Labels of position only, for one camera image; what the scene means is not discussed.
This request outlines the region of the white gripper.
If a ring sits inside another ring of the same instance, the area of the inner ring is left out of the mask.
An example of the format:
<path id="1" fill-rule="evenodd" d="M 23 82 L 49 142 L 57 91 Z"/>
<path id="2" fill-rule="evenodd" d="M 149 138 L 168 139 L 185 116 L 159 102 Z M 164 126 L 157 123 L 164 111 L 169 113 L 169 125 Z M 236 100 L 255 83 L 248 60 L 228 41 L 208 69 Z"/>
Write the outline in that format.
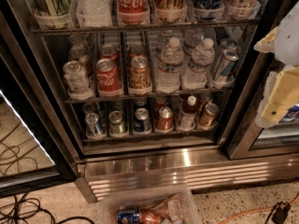
<path id="1" fill-rule="evenodd" d="M 280 72 L 271 71 L 266 80 L 255 118 L 261 128 L 277 125 L 299 102 L 299 2 L 253 48 L 261 53 L 274 52 L 274 43 L 276 59 L 287 66 Z"/>

